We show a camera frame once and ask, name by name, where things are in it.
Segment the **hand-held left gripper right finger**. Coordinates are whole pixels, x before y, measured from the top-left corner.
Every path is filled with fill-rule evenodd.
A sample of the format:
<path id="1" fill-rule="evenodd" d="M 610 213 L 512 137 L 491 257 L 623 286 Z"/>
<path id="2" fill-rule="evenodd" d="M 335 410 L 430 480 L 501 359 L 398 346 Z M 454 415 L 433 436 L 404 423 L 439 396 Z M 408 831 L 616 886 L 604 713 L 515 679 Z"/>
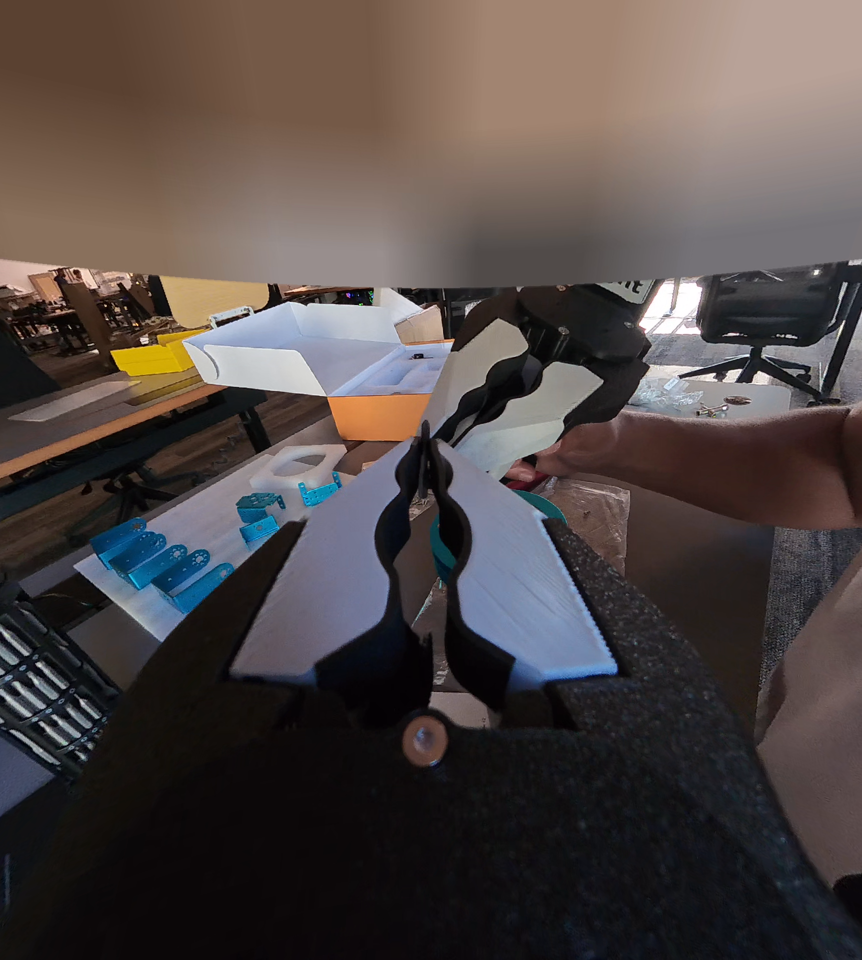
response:
<path id="1" fill-rule="evenodd" d="M 444 646 L 456 680 L 469 692 L 523 692 L 616 676 L 546 516 L 437 439 L 429 484 L 454 559 Z"/>

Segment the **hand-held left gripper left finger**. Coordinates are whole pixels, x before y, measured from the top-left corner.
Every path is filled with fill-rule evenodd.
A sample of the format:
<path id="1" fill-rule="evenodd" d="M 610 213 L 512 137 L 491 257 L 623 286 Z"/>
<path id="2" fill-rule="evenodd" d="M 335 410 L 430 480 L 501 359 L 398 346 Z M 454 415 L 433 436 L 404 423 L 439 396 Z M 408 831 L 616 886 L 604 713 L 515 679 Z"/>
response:
<path id="1" fill-rule="evenodd" d="M 403 614 L 396 558 L 411 536 L 426 442 L 405 440 L 312 510 L 230 665 L 296 687 L 430 687 L 432 648 Z"/>

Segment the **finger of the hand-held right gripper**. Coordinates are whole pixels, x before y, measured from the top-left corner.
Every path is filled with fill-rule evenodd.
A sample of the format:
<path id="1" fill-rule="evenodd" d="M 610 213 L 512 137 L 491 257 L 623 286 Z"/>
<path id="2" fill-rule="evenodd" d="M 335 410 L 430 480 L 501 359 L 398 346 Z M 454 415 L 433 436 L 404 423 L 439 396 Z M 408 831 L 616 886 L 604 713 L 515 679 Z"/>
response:
<path id="1" fill-rule="evenodd" d="M 429 400 L 429 437 L 457 448 L 474 427 L 497 426 L 511 402 L 540 389 L 545 368 L 521 330 L 496 318 L 445 360 Z"/>
<path id="2" fill-rule="evenodd" d="M 584 366 L 554 362 L 536 388 L 508 401 L 497 419 L 475 425 L 452 442 L 478 469 L 501 479 L 514 462 L 551 447 L 565 431 L 565 418 L 604 384 Z"/>

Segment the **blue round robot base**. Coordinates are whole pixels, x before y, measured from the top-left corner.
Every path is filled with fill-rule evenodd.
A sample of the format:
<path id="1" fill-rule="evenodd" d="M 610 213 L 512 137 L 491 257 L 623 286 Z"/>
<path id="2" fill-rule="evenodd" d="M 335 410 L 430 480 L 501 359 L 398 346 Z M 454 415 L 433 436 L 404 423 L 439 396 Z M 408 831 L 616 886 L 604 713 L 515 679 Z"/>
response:
<path id="1" fill-rule="evenodd" d="M 538 510 L 541 514 L 543 514 L 545 518 L 567 523 L 564 513 L 547 498 L 523 488 L 515 487 L 513 491 L 518 497 L 525 500 L 535 510 Z M 430 526 L 430 545 L 432 549 L 435 570 L 437 571 L 437 579 L 444 586 L 446 586 L 449 583 L 451 571 L 456 564 L 456 558 L 442 539 L 439 517 L 437 517 Z"/>

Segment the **black bit holder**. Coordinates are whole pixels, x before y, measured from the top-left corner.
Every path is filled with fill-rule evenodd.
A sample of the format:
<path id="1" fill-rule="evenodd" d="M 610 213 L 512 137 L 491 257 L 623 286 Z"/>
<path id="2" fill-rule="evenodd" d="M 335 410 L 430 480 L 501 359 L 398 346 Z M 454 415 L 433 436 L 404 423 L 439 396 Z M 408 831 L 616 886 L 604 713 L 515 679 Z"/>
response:
<path id="1" fill-rule="evenodd" d="M 74 782 L 122 693 L 0 568 L 0 737 Z"/>

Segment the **person's right forearm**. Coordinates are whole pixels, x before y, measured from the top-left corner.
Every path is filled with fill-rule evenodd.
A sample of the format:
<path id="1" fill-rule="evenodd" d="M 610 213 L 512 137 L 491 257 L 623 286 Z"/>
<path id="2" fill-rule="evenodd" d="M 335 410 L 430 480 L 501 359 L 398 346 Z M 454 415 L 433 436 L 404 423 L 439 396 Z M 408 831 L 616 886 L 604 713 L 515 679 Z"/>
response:
<path id="1" fill-rule="evenodd" d="M 741 522 L 862 527 L 862 403 L 736 421 L 621 414 L 597 471 Z"/>

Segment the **grey desk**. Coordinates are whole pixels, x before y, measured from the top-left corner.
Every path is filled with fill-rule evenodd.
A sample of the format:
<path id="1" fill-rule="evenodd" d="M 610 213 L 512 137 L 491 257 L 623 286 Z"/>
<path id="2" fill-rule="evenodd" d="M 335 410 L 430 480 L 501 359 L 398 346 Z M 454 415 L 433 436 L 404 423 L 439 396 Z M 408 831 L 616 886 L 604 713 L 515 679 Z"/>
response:
<path id="1" fill-rule="evenodd" d="M 545 526 L 618 673 L 523 692 L 432 692 L 432 487 L 430 686 L 232 678 L 285 523 L 121 696 L 0 958 L 862 958 L 746 740 L 771 526 L 617 484 L 624 576 Z"/>

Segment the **white foam box insert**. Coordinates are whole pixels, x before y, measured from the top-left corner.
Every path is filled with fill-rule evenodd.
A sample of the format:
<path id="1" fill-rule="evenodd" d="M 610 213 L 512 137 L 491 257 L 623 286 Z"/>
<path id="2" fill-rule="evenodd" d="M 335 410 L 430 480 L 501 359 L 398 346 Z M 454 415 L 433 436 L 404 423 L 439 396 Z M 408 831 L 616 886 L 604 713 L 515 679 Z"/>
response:
<path id="1" fill-rule="evenodd" d="M 403 346 L 363 374 L 356 386 L 348 387 L 354 397 L 430 395 L 450 354 L 450 343 Z"/>

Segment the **large clear plastic bag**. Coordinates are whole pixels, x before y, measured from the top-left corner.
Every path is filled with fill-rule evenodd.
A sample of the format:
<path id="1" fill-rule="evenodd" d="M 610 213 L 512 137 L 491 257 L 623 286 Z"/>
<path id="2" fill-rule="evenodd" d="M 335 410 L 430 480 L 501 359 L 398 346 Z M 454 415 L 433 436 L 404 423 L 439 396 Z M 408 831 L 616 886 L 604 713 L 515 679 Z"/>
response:
<path id="1" fill-rule="evenodd" d="M 547 498 L 561 510 L 566 524 L 618 573 L 624 574 L 631 506 L 628 490 L 578 479 L 545 478 L 535 484 L 510 482 Z M 430 635 L 433 645 L 435 694 L 465 693 L 453 677 L 445 650 L 446 586 L 437 578 L 413 623 L 420 636 Z"/>

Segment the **clear plastic wrapper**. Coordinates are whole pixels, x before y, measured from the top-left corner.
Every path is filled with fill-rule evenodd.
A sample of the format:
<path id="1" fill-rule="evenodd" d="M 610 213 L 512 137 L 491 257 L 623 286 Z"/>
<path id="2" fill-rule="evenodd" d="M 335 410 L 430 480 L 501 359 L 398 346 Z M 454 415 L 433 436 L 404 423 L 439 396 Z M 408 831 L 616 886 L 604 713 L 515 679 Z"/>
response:
<path id="1" fill-rule="evenodd" d="M 667 416 L 694 416 L 702 408 L 704 391 L 692 389 L 677 376 L 647 376 L 628 401 L 636 410 Z"/>

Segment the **white foam sheet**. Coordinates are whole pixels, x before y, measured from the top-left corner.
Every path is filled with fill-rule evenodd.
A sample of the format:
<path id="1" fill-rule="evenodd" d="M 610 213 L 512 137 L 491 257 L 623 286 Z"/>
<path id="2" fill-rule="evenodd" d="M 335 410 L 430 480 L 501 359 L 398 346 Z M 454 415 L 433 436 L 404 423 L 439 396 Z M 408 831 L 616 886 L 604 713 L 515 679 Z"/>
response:
<path id="1" fill-rule="evenodd" d="M 280 462 L 283 477 L 297 476 L 298 465 L 320 454 L 320 465 L 311 465 L 303 476 L 299 476 L 308 490 L 316 489 L 333 481 L 332 474 L 338 473 L 341 486 L 353 482 L 354 474 L 339 466 L 335 444 L 281 447 L 274 454 L 260 454 L 239 468 L 223 474 L 213 483 L 198 487 L 186 499 L 173 502 L 172 506 L 147 520 L 150 532 L 166 538 L 166 546 L 183 545 L 189 552 L 197 549 L 209 551 L 208 565 L 189 579 L 189 584 L 207 577 L 211 570 L 223 563 L 240 568 L 246 559 L 262 546 L 245 543 L 240 534 L 244 522 L 236 509 L 237 501 L 259 491 L 281 494 L 286 508 L 272 508 L 270 513 L 280 525 L 290 519 L 303 519 L 308 510 L 301 502 L 298 492 L 290 493 L 278 486 L 260 486 L 255 476 L 271 474 L 270 466 Z M 148 585 L 137 589 L 113 570 L 105 567 L 93 551 L 85 553 L 83 559 L 75 563 L 75 570 L 93 586 L 97 587 L 108 599 L 120 607 L 159 642 L 167 636 L 185 618 L 185 614 L 165 599 L 155 587 Z"/>

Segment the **small metal parts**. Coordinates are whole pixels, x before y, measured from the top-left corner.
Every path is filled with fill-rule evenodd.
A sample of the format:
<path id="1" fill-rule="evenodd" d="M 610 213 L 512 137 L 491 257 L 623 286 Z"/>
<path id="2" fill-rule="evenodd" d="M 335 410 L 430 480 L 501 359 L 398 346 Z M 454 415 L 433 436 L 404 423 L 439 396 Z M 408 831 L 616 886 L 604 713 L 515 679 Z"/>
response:
<path id="1" fill-rule="evenodd" d="M 732 411 L 749 406 L 752 399 L 743 394 L 730 394 L 723 397 L 710 395 L 707 391 L 700 394 L 695 392 L 696 399 L 693 418 L 699 420 L 715 420 L 725 418 Z"/>

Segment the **black office chair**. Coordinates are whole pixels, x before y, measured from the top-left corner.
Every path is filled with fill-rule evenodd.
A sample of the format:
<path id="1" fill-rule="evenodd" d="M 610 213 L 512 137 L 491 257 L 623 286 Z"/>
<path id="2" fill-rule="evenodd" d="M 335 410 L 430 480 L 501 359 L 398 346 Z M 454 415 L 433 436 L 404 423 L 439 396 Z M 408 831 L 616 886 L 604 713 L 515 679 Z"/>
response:
<path id="1" fill-rule="evenodd" d="M 121 524 L 150 509 L 150 504 L 169 502 L 177 497 L 172 486 L 193 479 L 194 473 L 163 476 L 155 473 L 146 462 L 131 462 L 102 474 L 101 489 L 107 498 L 64 532 L 64 540 L 71 547 L 80 547 L 89 539 L 88 532 L 105 516 L 112 517 L 112 526 Z"/>
<path id="2" fill-rule="evenodd" d="M 697 324 L 709 344 L 749 347 L 747 356 L 690 370 L 680 379 L 711 375 L 738 383 L 765 374 L 809 396 L 810 406 L 839 405 L 833 390 L 862 313 L 862 260 L 785 270 L 751 270 L 701 278 Z M 820 387 L 810 384 L 811 366 L 765 354 L 774 346 L 807 348 L 835 334 L 834 350 Z"/>

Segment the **yellow storage bin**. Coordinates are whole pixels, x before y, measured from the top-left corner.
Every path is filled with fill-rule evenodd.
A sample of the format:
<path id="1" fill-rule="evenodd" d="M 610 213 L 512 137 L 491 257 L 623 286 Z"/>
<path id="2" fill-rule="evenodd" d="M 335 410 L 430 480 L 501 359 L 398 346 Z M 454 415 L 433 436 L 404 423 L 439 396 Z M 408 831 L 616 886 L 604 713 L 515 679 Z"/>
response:
<path id="1" fill-rule="evenodd" d="M 114 349 L 111 357 L 118 370 L 132 378 L 182 373 L 195 366 L 185 341 L 203 332 L 206 328 L 200 327 L 159 334 L 155 344 Z"/>

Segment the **large blue U bracket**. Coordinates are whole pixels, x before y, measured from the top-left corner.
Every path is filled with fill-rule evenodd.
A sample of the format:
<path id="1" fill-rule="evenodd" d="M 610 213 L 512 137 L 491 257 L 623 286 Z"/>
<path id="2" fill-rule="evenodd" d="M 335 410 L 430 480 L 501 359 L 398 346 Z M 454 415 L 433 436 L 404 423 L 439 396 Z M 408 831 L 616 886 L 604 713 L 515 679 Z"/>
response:
<path id="1" fill-rule="evenodd" d="M 225 582 L 233 572 L 234 566 L 231 563 L 226 561 L 219 563 L 178 593 L 169 594 L 167 599 L 172 607 L 186 616 Z"/>
<path id="2" fill-rule="evenodd" d="M 210 560 L 208 549 L 189 550 L 181 543 L 168 544 L 163 534 L 147 533 L 113 557 L 109 567 L 137 591 L 159 581 L 157 588 L 168 594 L 204 570 Z"/>
<path id="3" fill-rule="evenodd" d="M 159 554 L 166 544 L 164 534 L 148 530 L 144 517 L 120 523 L 89 540 L 94 555 L 107 570 L 113 569 L 121 556 L 125 557 L 125 570 L 139 567 Z"/>

